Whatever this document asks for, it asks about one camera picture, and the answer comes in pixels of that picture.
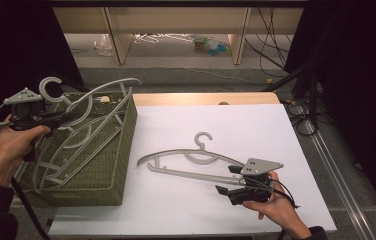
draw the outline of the power cord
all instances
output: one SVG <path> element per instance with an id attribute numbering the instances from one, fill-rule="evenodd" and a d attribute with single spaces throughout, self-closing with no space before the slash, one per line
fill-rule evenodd
<path id="1" fill-rule="evenodd" d="M 294 201 L 294 198 L 293 198 L 293 195 L 291 194 L 291 192 L 288 190 L 287 187 L 285 187 L 284 184 L 282 184 L 280 181 L 278 180 L 275 180 L 275 179 L 272 179 L 273 182 L 277 182 L 279 183 L 287 192 L 288 194 L 284 193 L 284 192 L 281 192 L 279 190 L 276 190 L 276 189 L 273 189 L 274 192 L 278 193 L 279 195 L 285 197 L 288 201 L 290 201 L 291 205 L 293 206 L 293 208 L 299 208 L 300 206 L 297 206 L 295 204 L 295 201 Z"/>
<path id="2" fill-rule="evenodd" d="M 11 179 L 11 185 L 13 186 L 14 190 L 17 193 L 17 196 L 19 196 L 20 200 L 23 203 L 23 206 L 26 209 L 26 212 L 29 214 L 29 217 L 33 224 L 35 225 L 36 230 L 38 233 L 41 235 L 41 237 L 44 240 L 50 240 L 50 237 L 48 234 L 45 232 L 44 228 L 42 228 L 41 223 L 39 222 L 38 217 L 36 216 L 35 212 L 33 211 L 32 206 L 29 203 L 29 200 L 26 198 L 25 193 L 23 192 L 22 188 L 20 187 L 19 183 L 16 181 L 16 179 L 13 177 Z"/>
<path id="3" fill-rule="evenodd" d="M 265 24 L 265 27 L 266 27 L 266 30 L 267 30 L 265 44 L 267 42 L 268 36 L 270 36 L 270 38 L 272 39 L 272 41 L 275 44 L 275 47 L 277 49 L 277 53 L 278 53 L 279 59 L 281 60 L 282 64 L 285 64 L 286 60 L 285 60 L 284 56 L 282 55 L 282 53 L 280 51 L 280 48 L 278 47 L 278 43 L 276 41 L 276 36 L 275 36 L 275 28 L 273 26 L 274 8 L 270 8 L 270 22 L 269 22 L 269 25 L 266 23 L 266 20 L 263 17 L 263 14 L 262 14 L 262 11 L 260 10 L 260 8 L 258 8 L 258 10 L 259 10 L 260 17 L 262 18 L 262 21 Z"/>
<path id="4" fill-rule="evenodd" d="M 285 35 L 285 36 L 287 37 L 287 39 L 288 39 L 288 41 L 289 41 L 290 43 L 293 43 L 293 40 L 291 40 L 291 38 L 288 37 L 288 35 Z"/>
<path id="5" fill-rule="evenodd" d="M 318 130 L 318 126 L 315 125 L 315 123 L 313 121 L 310 121 L 310 119 L 311 119 L 310 115 L 306 112 L 303 105 L 294 105 L 294 106 L 300 107 L 301 112 L 299 114 L 292 113 L 291 109 L 289 108 L 289 106 L 292 105 L 292 101 L 284 103 L 284 104 L 287 104 L 285 109 L 287 110 L 287 113 L 290 115 L 289 119 L 292 122 L 292 126 L 295 127 L 296 132 L 298 134 L 302 135 L 302 136 L 312 136 L 312 135 L 314 135 Z M 305 125 L 306 123 L 312 124 L 312 127 L 313 127 L 312 132 L 306 133 L 306 132 L 300 130 L 301 126 Z"/>
<path id="6" fill-rule="evenodd" d="M 253 45 L 251 45 L 251 43 L 247 39 L 245 39 L 245 42 L 253 49 L 253 51 L 255 51 L 256 53 L 258 53 L 261 57 L 266 58 L 266 60 L 268 60 L 269 62 L 272 62 L 273 64 L 275 64 L 280 69 L 284 69 L 284 66 L 282 66 L 281 64 L 279 64 L 279 63 L 275 62 L 274 60 L 272 60 L 270 57 L 268 57 L 265 54 L 263 54 L 263 50 L 262 51 L 257 50 L 255 47 L 253 47 Z"/>
<path id="7" fill-rule="evenodd" d="M 278 46 L 273 46 L 273 45 L 270 45 L 269 43 L 266 43 L 265 41 L 263 41 L 260 37 L 259 37 L 259 35 L 258 34 L 256 34 L 256 37 L 257 37 L 257 39 L 260 41 L 260 42 L 262 42 L 263 44 L 265 44 L 267 47 L 270 47 L 270 48 L 274 48 L 274 49 L 276 49 L 276 50 L 278 50 L 278 51 L 282 51 L 282 52 L 288 52 L 288 50 L 285 50 L 285 49 L 282 49 L 282 48 L 279 48 Z"/>

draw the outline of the floor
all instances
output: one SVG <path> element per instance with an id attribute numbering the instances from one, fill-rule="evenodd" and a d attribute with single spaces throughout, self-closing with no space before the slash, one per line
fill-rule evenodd
<path id="1" fill-rule="evenodd" d="M 217 56 L 211 56 L 206 51 L 196 50 L 192 42 L 186 41 L 192 35 L 170 36 L 159 36 L 154 39 L 144 37 L 139 40 L 134 38 L 124 65 L 117 65 L 113 56 L 98 54 L 94 42 L 101 41 L 100 35 L 66 35 L 66 38 L 88 88 L 110 80 L 135 77 L 143 81 L 142 85 L 134 87 L 135 93 L 261 91 L 286 75 L 271 61 L 260 58 L 248 45 L 244 47 L 241 64 L 234 65 L 227 53 L 221 52 Z M 228 42 L 223 35 L 207 37 L 223 43 Z M 266 36 L 247 36 L 248 42 L 259 52 L 283 65 L 284 61 L 275 48 L 263 47 L 259 38 L 265 40 Z M 292 36 L 277 36 L 278 47 L 288 51 L 290 39 Z M 269 39 L 267 42 L 270 45 L 274 44 Z M 276 91 L 280 100 L 291 100 L 290 91 L 293 84 L 294 82 L 291 82 Z M 287 105 L 287 114 L 290 116 L 295 116 L 301 111 L 298 106 Z M 353 165 L 354 156 L 338 132 L 337 126 L 331 121 L 323 102 L 319 104 L 319 112 L 317 134 L 304 136 L 310 126 L 303 122 L 299 124 L 297 136 L 338 228 L 337 231 L 328 233 L 328 238 L 376 239 L 376 192 L 365 174 Z M 42 224 L 54 217 L 55 210 L 35 209 Z M 22 207 L 15 204 L 12 212 L 17 215 L 20 223 L 18 239 L 41 239 Z M 355 219 L 356 216 L 363 218 L 358 221 Z M 277 236 L 277 233 L 269 233 L 252 238 L 276 239 Z"/>

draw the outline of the woven basket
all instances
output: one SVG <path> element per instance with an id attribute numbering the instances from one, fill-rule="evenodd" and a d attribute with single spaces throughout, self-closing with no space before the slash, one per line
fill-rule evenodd
<path id="1" fill-rule="evenodd" d="M 69 93 L 66 97 L 72 102 L 82 97 L 81 93 Z M 103 96 L 110 98 L 109 103 L 102 103 L 98 101 Z M 86 122 L 110 113 L 111 110 L 118 104 L 118 99 L 123 99 L 121 92 L 107 92 L 94 94 L 93 108 L 89 116 L 84 122 L 79 123 L 78 126 L 84 125 Z M 87 101 L 79 104 L 74 112 L 81 114 L 86 111 Z M 55 111 L 64 111 L 66 106 L 59 104 Z M 40 192 L 36 192 L 32 186 L 32 175 L 34 163 L 27 164 L 21 171 L 19 182 L 23 191 L 29 199 L 29 202 L 35 207 L 73 207 L 73 206 L 115 206 L 122 204 L 122 198 L 125 188 L 126 173 L 128 168 L 129 154 L 132 145 L 132 138 L 134 135 L 137 111 L 132 97 L 123 106 L 125 110 L 119 114 L 123 124 L 120 124 L 116 119 L 112 118 L 97 136 L 82 150 L 77 158 L 69 164 L 58 178 L 66 179 L 69 174 L 81 165 L 81 163 L 96 151 L 106 139 L 111 136 L 111 133 L 116 128 L 121 127 L 120 132 L 100 150 L 97 155 L 90 160 L 76 175 L 74 175 L 61 188 L 54 187 L 54 182 L 45 181 L 44 187 Z M 98 127 L 99 123 L 93 124 L 93 129 Z M 50 145 L 46 149 L 45 159 L 52 159 L 59 146 L 64 142 L 70 133 L 68 131 L 55 131 Z M 66 145 L 77 144 L 83 138 L 83 132 L 78 133 L 72 142 Z M 58 157 L 54 160 L 54 165 L 62 166 L 66 160 L 72 156 L 78 148 L 63 149 Z M 40 154 L 41 148 L 38 144 L 37 155 Z M 46 168 L 39 167 L 37 176 L 37 183 L 41 181 L 45 174 Z"/>

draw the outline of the black cable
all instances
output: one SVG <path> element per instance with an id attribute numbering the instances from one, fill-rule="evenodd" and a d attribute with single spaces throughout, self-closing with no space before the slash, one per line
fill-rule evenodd
<path id="1" fill-rule="evenodd" d="M 306 137 L 308 137 L 308 136 L 312 136 L 312 135 L 314 135 L 317 131 L 318 131 L 318 128 L 317 128 L 317 126 L 315 126 L 315 124 L 313 123 L 313 121 L 310 121 L 310 123 L 312 123 L 312 125 L 313 125 L 313 131 L 311 132 L 311 133 L 303 133 L 303 132 L 301 132 L 300 131 L 300 123 L 302 123 L 302 122 L 305 122 L 305 121 L 308 121 L 308 120 L 310 120 L 310 117 L 305 117 L 304 119 L 302 119 L 302 120 L 300 120 L 299 122 L 297 122 L 296 124 L 295 124 L 295 126 L 296 126 L 296 131 L 297 131 L 297 133 L 298 134 L 300 134 L 300 135 L 302 135 L 302 136 L 306 136 Z"/>
<path id="2" fill-rule="evenodd" d="M 285 237 L 285 233 L 286 233 L 286 231 L 284 229 L 282 229 L 281 232 L 279 233 L 277 240 L 283 240 L 284 237 Z"/>
<path id="3" fill-rule="evenodd" d="M 291 194 L 290 190 L 288 190 L 288 188 L 285 187 L 285 185 L 282 184 L 280 181 L 275 180 L 275 179 L 272 179 L 272 181 L 279 183 L 279 184 L 280 184 L 280 185 L 281 185 L 281 186 L 282 186 L 282 187 L 288 192 L 289 196 L 288 196 L 286 193 L 281 192 L 281 191 L 279 191 L 279 190 L 277 190 L 277 189 L 274 189 L 273 191 L 276 192 L 276 193 L 278 193 L 279 195 L 282 195 L 282 196 L 285 197 L 286 199 L 288 199 L 288 201 L 290 201 L 291 205 L 293 205 L 294 208 L 299 208 L 299 206 L 297 206 L 297 205 L 295 204 L 294 197 L 293 197 L 293 195 Z"/>
<path id="4" fill-rule="evenodd" d="M 318 102 L 317 106 L 316 106 L 319 110 L 319 112 L 316 113 L 316 121 L 320 122 L 320 123 L 323 123 L 323 124 L 326 124 L 326 125 L 335 125 L 334 122 L 332 121 L 332 119 L 328 119 L 329 121 L 324 121 L 322 119 L 319 119 L 319 116 L 325 116 L 325 115 L 328 115 L 330 117 L 330 113 L 325 105 L 325 101 L 323 101 L 323 99 L 321 101 Z"/>
<path id="5" fill-rule="evenodd" d="M 266 58 L 266 60 L 272 62 L 273 64 L 275 64 L 277 67 L 279 67 L 280 69 L 284 69 L 284 66 L 282 66 L 281 64 L 275 62 L 274 60 L 272 60 L 270 57 L 266 56 L 265 54 L 263 54 L 263 51 L 260 52 L 259 50 L 257 50 L 255 47 L 253 47 L 247 39 L 245 39 L 245 42 L 250 45 L 250 47 L 253 49 L 253 51 L 255 51 L 256 53 L 258 53 L 260 56 Z"/>
<path id="6" fill-rule="evenodd" d="M 264 69 L 263 69 L 263 66 L 262 66 L 262 56 L 264 55 L 263 54 L 263 50 L 265 48 L 265 45 L 262 46 L 262 50 L 260 51 L 260 57 L 259 57 L 259 65 L 260 65 L 260 70 L 262 70 L 262 72 L 264 72 L 265 74 L 269 75 L 269 76 L 272 76 L 272 77 L 284 77 L 284 76 L 278 76 L 278 75 L 273 75 L 273 74 L 270 74 L 268 72 L 266 72 Z M 282 67 L 281 65 L 277 64 L 275 61 L 272 60 L 272 62 L 274 64 L 276 64 L 277 66 L 280 66 Z"/>
<path id="7" fill-rule="evenodd" d="M 291 100 L 291 101 L 284 101 L 284 102 L 282 103 L 282 104 L 286 104 L 286 106 L 285 106 L 285 111 L 287 111 L 287 113 L 288 113 L 289 115 L 293 116 L 293 117 L 303 116 L 303 115 L 304 115 L 304 109 L 303 109 L 303 108 L 301 108 L 301 112 L 300 112 L 300 113 L 293 113 L 293 112 L 291 111 L 291 108 L 293 108 L 293 107 L 298 107 L 297 105 L 293 105 L 293 104 L 292 104 L 293 101 L 294 101 L 294 99 Z"/>
<path id="8" fill-rule="evenodd" d="M 16 191 L 17 196 L 19 196 L 20 200 L 22 201 L 23 206 L 25 207 L 26 211 L 28 212 L 30 219 L 32 220 L 33 224 L 35 225 L 35 227 L 38 230 L 41 237 L 44 240 L 50 240 L 50 237 L 48 236 L 48 234 L 42 228 L 41 223 L 38 220 L 38 217 L 36 216 L 36 214 L 33 211 L 28 199 L 26 198 L 25 193 L 23 192 L 22 188 L 20 187 L 19 183 L 16 181 L 16 179 L 14 177 L 11 179 L 11 185 L 13 186 L 14 190 Z"/>
<path id="9" fill-rule="evenodd" d="M 275 48 L 275 49 L 279 49 L 280 51 L 284 51 L 284 52 L 288 52 L 288 50 L 285 50 L 283 48 L 279 48 L 279 47 L 275 47 L 273 45 L 270 45 L 269 43 L 265 43 L 260 37 L 258 34 L 256 34 L 256 37 L 257 39 L 259 39 L 260 42 L 262 42 L 263 44 L 265 44 L 267 47 L 270 47 L 270 48 Z"/>
<path id="10" fill-rule="evenodd" d="M 270 9 L 270 23 L 269 23 L 269 29 L 268 29 L 268 34 L 270 34 L 270 38 L 273 40 L 273 43 L 276 46 L 276 51 L 278 53 L 279 59 L 281 60 L 281 63 L 285 65 L 285 58 L 281 53 L 280 48 L 278 47 L 278 43 L 276 41 L 276 35 L 275 35 L 275 27 L 273 25 L 273 13 L 274 13 L 274 8 Z"/>
<path id="11" fill-rule="evenodd" d="M 285 35 L 290 43 L 293 43 L 293 41 L 288 37 L 288 35 Z"/>
<path id="12" fill-rule="evenodd" d="M 281 63 L 285 64 L 286 60 L 285 60 L 284 56 L 282 55 L 281 51 L 279 50 L 278 43 L 276 41 L 276 36 L 275 36 L 275 28 L 274 28 L 274 25 L 273 25 L 273 12 L 274 12 L 274 8 L 270 8 L 270 22 L 269 22 L 269 26 L 266 23 L 266 20 L 263 17 L 263 14 L 262 14 L 262 11 L 260 10 L 260 8 L 258 8 L 258 10 L 259 10 L 260 17 L 262 18 L 262 21 L 265 24 L 265 27 L 266 27 L 266 30 L 267 30 L 267 35 L 266 35 L 265 43 L 267 42 L 267 37 L 270 36 L 270 38 L 272 39 L 273 43 L 276 46 L 276 50 L 277 50 L 279 59 L 281 60 Z"/>

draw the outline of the cable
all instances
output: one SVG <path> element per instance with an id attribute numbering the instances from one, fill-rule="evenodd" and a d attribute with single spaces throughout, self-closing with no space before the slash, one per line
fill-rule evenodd
<path id="1" fill-rule="evenodd" d="M 285 35 L 290 43 L 293 43 L 293 40 L 291 40 L 288 35 Z"/>
<path id="2" fill-rule="evenodd" d="M 11 185 L 13 186 L 17 195 L 19 196 L 20 200 L 22 201 L 23 206 L 25 207 L 26 211 L 28 212 L 30 219 L 32 220 L 33 224 L 35 225 L 35 228 L 38 230 L 41 237 L 44 240 L 50 240 L 50 237 L 48 236 L 48 234 L 42 228 L 41 223 L 38 220 L 38 217 L 36 216 L 36 214 L 33 211 L 28 199 L 26 198 L 26 195 L 24 194 L 22 188 L 20 187 L 19 183 L 16 181 L 16 179 L 14 177 L 11 179 Z"/>
<path id="3" fill-rule="evenodd" d="M 298 106 L 298 107 L 300 107 L 302 109 L 299 114 L 294 114 L 293 112 L 291 112 L 291 110 L 289 108 L 289 105 L 291 104 L 292 101 L 286 102 L 288 105 L 285 107 L 287 113 L 289 115 L 291 115 L 291 117 L 289 118 L 290 121 L 291 122 L 296 121 L 296 122 L 292 123 L 292 126 L 295 127 L 296 132 L 298 134 L 302 135 L 302 136 L 312 136 L 312 135 L 314 135 L 317 132 L 318 127 L 315 125 L 315 123 L 313 121 L 310 121 L 310 123 L 313 125 L 313 131 L 312 131 L 312 133 L 304 133 L 304 132 L 302 132 L 300 130 L 300 125 L 302 123 L 305 123 L 306 121 L 309 121 L 310 120 L 310 115 L 306 113 L 305 108 L 302 105 L 294 105 L 294 106 Z"/>
<path id="4" fill-rule="evenodd" d="M 300 113 L 293 113 L 291 111 L 291 108 L 293 107 L 298 107 L 297 105 L 294 105 L 292 104 L 294 102 L 294 99 L 292 99 L 291 101 L 287 102 L 287 101 L 284 101 L 282 104 L 286 104 L 285 106 L 285 111 L 288 112 L 289 115 L 293 116 L 293 117 L 298 117 L 298 116 L 302 116 L 304 114 L 304 109 L 301 107 L 301 112 Z"/>
<path id="5" fill-rule="evenodd" d="M 282 184 L 280 181 L 275 180 L 275 179 L 272 179 L 272 181 L 279 183 L 288 192 L 289 196 L 286 193 L 281 192 L 281 191 L 276 190 L 276 189 L 274 189 L 274 192 L 286 197 L 290 201 L 290 203 L 293 205 L 294 208 L 299 208 L 299 206 L 295 205 L 295 201 L 294 201 L 293 195 L 291 194 L 290 190 L 288 190 L 288 188 L 285 187 L 285 185 Z"/>
<path id="6" fill-rule="evenodd" d="M 266 56 L 263 54 L 263 50 L 260 52 L 259 50 L 257 50 L 256 48 L 254 48 L 250 42 L 248 42 L 247 39 L 245 39 L 245 42 L 253 49 L 253 51 L 255 51 L 256 53 L 258 53 L 261 57 L 264 57 L 266 58 L 266 60 L 272 62 L 273 64 L 275 64 L 277 67 L 279 67 L 280 69 L 284 69 L 284 66 L 282 66 L 281 64 L 275 62 L 274 60 L 272 60 L 270 57 Z"/>
<path id="7" fill-rule="evenodd" d="M 279 59 L 281 60 L 282 64 L 285 65 L 286 60 L 285 60 L 284 56 L 282 55 L 280 48 L 278 47 L 278 43 L 276 41 L 275 28 L 274 28 L 274 25 L 273 25 L 273 13 L 274 13 L 274 8 L 270 8 L 270 23 L 269 23 L 269 28 L 267 28 L 267 27 L 266 28 L 268 30 L 268 34 L 270 35 L 271 39 L 273 40 L 273 43 L 276 46 L 276 50 L 277 50 Z"/>
<path id="8" fill-rule="evenodd" d="M 279 49 L 280 51 L 288 52 L 288 50 L 285 50 L 285 49 L 279 48 L 279 47 L 277 47 L 277 46 L 270 45 L 269 43 L 265 43 L 265 42 L 259 37 L 258 34 L 256 34 L 256 37 L 257 37 L 257 39 L 259 39 L 260 42 L 262 42 L 263 44 L 265 44 L 265 45 L 268 46 L 268 47 L 275 48 L 275 49 Z"/>
<path id="9" fill-rule="evenodd" d="M 285 229 L 282 229 L 281 232 L 279 233 L 278 239 L 277 240 L 283 240 L 285 236 Z"/>
<path id="10" fill-rule="evenodd" d="M 266 185 L 266 184 L 264 184 L 264 183 L 262 183 L 262 182 L 260 182 L 260 181 L 257 181 L 257 180 L 254 180 L 254 179 L 252 179 L 252 178 L 248 178 L 248 177 L 244 177 L 244 179 L 249 180 L 249 181 L 252 181 L 252 182 L 254 182 L 255 184 L 257 184 L 258 186 L 260 186 L 260 187 L 258 187 L 258 189 L 266 190 L 266 191 L 271 191 L 271 190 L 272 190 L 271 187 L 269 187 L 268 185 Z"/>

